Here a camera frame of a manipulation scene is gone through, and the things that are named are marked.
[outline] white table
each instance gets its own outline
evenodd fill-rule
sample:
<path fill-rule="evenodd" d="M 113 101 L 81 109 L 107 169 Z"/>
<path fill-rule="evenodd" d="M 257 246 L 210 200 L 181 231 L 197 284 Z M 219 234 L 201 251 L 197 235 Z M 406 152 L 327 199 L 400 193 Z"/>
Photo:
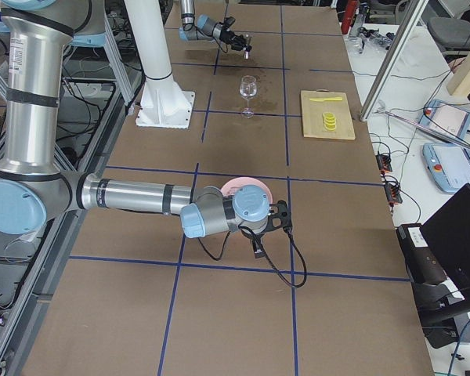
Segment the white table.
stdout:
<path fill-rule="evenodd" d="M 379 29 L 381 34 L 396 32 L 397 29 L 396 25 L 366 24 L 364 26 L 367 29 Z M 356 85 L 360 100 L 364 102 L 374 82 L 374 76 L 362 74 L 376 74 L 385 58 L 385 52 L 371 45 L 366 45 L 362 54 L 355 53 L 353 49 L 351 51 L 349 49 L 349 58 L 352 70 L 356 75 Z M 427 78 L 448 70 L 446 61 L 440 54 L 428 31 L 424 27 L 417 27 L 392 74 L 413 78 Z M 419 120 L 422 110 L 417 112 L 405 110 L 421 109 L 446 75 L 443 74 L 437 78 L 429 78 L 424 81 L 391 77 L 381 93 L 380 99 L 385 103 L 387 110 L 404 109 L 393 110 L 392 112 L 411 120 Z M 449 103 L 469 103 L 467 98 L 454 97 L 449 94 L 446 84 L 451 77 L 452 74 L 446 77 L 435 97 Z M 395 176 L 401 182 L 402 190 L 411 195 L 419 203 L 421 207 L 419 222 L 425 222 L 451 197 L 451 195 L 439 190 L 434 183 L 421 154 L 421 148 L 425 143 L 439 141 L 428 137 L 420 131 L 415 131 L 411 125 L 393 118 L 390 119 L 389 132 L 386 115 L 372 114 L 368 119 L 368 125 L 372 133 L 372 141 L 386 143 L 392 152 L 394 150 L 407 150 L 397 140 L 409 146 L 407 157 L 400 152 L 392 154 L 393 173 L 390 175 Z M 470 134 L 465 137 L 465 140 L 470 143 Z M 374 143 L 373 147 L 375 152 L 378 151 L 378 147 L 381 153 L 387 151 L 385 146 L 377 143 Z M 417 205 L 403 195 L 403 203 L 394 208 L 393 223 L 395 226 L 398 226 L 401 223 L 415 222 L 418 214 Z M 455 289 L 451 282 L 446 283 L 451 291 Z M 450 354 L 454 351 L 454 346 L 455 344 L 451 344 L 441 349 L 434 349 L 428 344 L 433 368 L 437 374 L 439 372 L 447 374 L 451 360 Z M 466 370 L 470 370 L 470 345 L 462 344 L 458 353 L 464 356 L 465 359 L 454 361 L 453 374 L 464 375 Z"/>

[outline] computer monitor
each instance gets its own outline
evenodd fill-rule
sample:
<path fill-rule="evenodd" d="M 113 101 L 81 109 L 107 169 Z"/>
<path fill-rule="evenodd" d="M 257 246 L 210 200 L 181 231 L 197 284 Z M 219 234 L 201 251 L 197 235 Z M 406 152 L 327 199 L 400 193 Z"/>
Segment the computer monitor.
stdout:
<path fill-rule="evenodd" d="M 470 312 L 470 184 L 465 184 L 425 222 L 421 234 L 465 297 L 438 309 L 420 310 L 421 324 L 430 326 Z"/>

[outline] white pole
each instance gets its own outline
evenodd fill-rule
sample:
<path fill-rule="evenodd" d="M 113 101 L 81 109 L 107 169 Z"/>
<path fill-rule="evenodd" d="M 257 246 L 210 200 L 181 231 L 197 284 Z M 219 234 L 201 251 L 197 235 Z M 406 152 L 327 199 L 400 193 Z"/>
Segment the white pole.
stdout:
<path fill-rule="evenodd" d="M 125 0 L 146 75 L 137 125 L 188 128 L 195 94 L 183 92 L 172 76 L 158 0 Z"/>

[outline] monitor stand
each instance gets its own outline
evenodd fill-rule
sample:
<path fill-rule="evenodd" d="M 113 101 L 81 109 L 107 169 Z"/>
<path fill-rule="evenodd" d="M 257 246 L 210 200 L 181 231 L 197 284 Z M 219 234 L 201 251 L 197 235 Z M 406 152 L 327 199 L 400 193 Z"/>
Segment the monitor stand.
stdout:
<path fill-rule="evenodd" d="M 455 298 L 449 295 L 449 289 L 439 284 L 431 286 L 428 284 L 412 284 L 414 301 L 418 310 L 420 309 L 438 309 L 439 300 L 447 305 L 460 302 L 461 298 Z M 466 313 L 457 315 L 449 320 L 434 323 L 432 327 L 424 327 L 423 332 L 428 342 L 434 349 L 439 349 L 450 343 L 457 342 L 457 339 L 468 322 L 469 318 Z M 462 343 L 470 343 L 470 325 L 465 329 L 461 337 Z"/>

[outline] blue and white device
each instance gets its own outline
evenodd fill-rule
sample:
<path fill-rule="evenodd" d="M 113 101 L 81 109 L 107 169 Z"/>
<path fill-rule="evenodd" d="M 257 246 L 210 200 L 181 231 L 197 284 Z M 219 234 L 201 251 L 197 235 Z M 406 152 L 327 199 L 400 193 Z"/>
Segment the blue and white device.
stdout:
<path fill-rule="evenodd" d="M 420 124 L 462 139 L 470 126 L 470 110 L 434 99 L 424 109 Z"/>
<path fill-rule="evenodd" d="M 423 145 L 430 175 L 444 193 L 455 193 L 470 183 L 470 152 L 449 143 Z"/>

